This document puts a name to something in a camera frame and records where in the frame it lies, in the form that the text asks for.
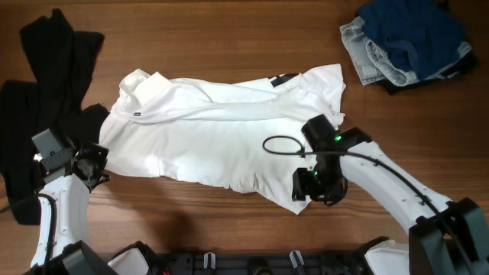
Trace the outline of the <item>white t-shirt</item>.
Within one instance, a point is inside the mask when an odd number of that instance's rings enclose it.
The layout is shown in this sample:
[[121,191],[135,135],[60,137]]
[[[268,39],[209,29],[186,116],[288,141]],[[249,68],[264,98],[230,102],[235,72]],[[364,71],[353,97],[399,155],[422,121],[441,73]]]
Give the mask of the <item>white t-shirt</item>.
[[297,154],[302,126],[317,115],[339,126],[344,89],[339,64],[234,84],[135,70],[99,143],[113,173],[258,193],[299,213],[307,204],[291,198],[293,173],[315,163]]

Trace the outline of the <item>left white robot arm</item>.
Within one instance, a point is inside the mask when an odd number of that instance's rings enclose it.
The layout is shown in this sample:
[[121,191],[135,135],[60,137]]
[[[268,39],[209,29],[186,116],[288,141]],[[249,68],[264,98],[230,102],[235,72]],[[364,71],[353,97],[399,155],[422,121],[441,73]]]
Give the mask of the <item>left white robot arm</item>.
[[108,149],[98,144],[36,141],[44,185],[36,192],[40,234],[31,261],[32,274],[157,274],[156,254],[138,241],[112,259],[87,243],[87,206],[91,192],[110,177],[104,174]]

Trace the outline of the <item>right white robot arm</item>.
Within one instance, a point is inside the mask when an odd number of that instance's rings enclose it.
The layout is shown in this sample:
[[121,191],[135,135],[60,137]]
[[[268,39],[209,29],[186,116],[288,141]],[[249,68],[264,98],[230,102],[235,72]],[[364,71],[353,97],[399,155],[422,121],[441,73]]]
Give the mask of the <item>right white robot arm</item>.
[[453,202],[396,165],[357,128],[338,133],[325,126],[302,129],[316,157],[293,174],[293,200],[331,206],[353,182],[377,200],[408,234],[407,244],[381,241],[364,255],[372,274],[486,274],[488,226],[471,199]]

